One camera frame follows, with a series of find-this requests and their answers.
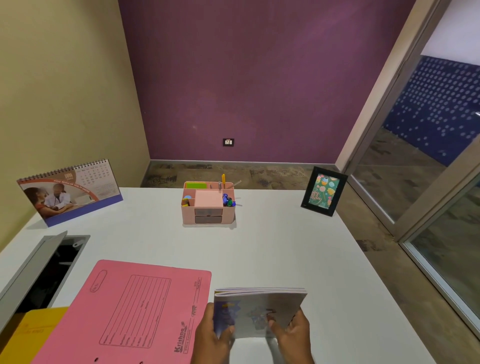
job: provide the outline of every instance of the doctor in white coat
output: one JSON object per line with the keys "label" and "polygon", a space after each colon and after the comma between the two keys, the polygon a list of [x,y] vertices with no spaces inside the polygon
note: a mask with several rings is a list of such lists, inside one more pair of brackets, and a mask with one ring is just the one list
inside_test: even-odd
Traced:
{"label": "doctor in white coat", "polygon": [[45,205],[53,210],[60,210],[70,203],[70,194],[65,192],[65,186],[62,183],[53,185],[53,194],[49,194],[45,199]]}

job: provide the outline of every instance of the beige wall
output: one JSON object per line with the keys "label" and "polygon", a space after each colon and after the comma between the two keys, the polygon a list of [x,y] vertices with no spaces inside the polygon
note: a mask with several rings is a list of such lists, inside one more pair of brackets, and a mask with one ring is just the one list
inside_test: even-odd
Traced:
{"label": "beige wall", "polygon": [[360,141],[363,131],[368,126],[377,105],[395,76],[408,48],[412,44],[415,35],[418,33],[422,22],[425,20],[425,17],[430,10],[430,7],[434,3],[435,0],[417,0],[415,2],[407,21],[390,52],[390,56],[387,58],[385,65],[368,96],[367,102],[363,106],[363,109],[348,136],[347,142],[343,146],[343,149],[336,160],[335,165],[338,169],[342,170],[347,164],[355,146]]}
{"label": "beige wall", "polygon": [[16,180],[109,158],[149,162],[117,0],[0,2],[0,250],[34,214]]}

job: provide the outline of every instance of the calendar spiral binding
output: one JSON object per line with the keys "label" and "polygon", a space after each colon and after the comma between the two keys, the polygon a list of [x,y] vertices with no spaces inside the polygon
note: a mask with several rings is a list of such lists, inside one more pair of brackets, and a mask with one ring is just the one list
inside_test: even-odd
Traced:
{"label": "calendar spiral binding", "polygon": [[25,181],[32,181],[32,180],[37,180],[39,178],[47,178],[47,177],[50,177],[50,176],[54,176],[55,174],[57,173],[64,173],[64,172],[69,172],[69,171],[72,171],[74,170],[75,168],[78,168],[78,167],[90,167],[90,166],[95,166],[97,164],[100,164],[100,163],[103,163],[105,161],[108,161],[108,159],[99,159],[99,160],[94,160],[93,162],[89,162],[89,163],[84,163],[84,164],[77,164],[75,166],[70,166],[70,167],[66,167],[66,168],[61,168],[59,170],[51,170],[50,172],[47,172],[47,173],[40,173],[40,174],[36,174],[34,176],[29,176],[29,177],[25,177],[25,178],[20,178],[17,180],[17,182],[25,182]]}

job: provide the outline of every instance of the glass panel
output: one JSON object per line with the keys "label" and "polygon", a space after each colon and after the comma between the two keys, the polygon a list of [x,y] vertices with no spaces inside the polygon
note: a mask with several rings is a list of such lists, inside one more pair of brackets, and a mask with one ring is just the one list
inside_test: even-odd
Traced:
{"label": "glass panel", "polygon": [[480,188],[473,187],[411,243],[480,317]]}
{"label": "glass panel", "polygon": [[422,56],[353,176],[394,222],[480,132],[480,67]]}

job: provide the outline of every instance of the purple wall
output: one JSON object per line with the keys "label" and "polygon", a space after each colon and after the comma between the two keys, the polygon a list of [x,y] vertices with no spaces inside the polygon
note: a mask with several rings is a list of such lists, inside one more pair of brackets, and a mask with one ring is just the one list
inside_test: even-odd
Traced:
{"label": "purple wall", "polygon": [[414,2],[119,0],[150,157],[335,163]]}

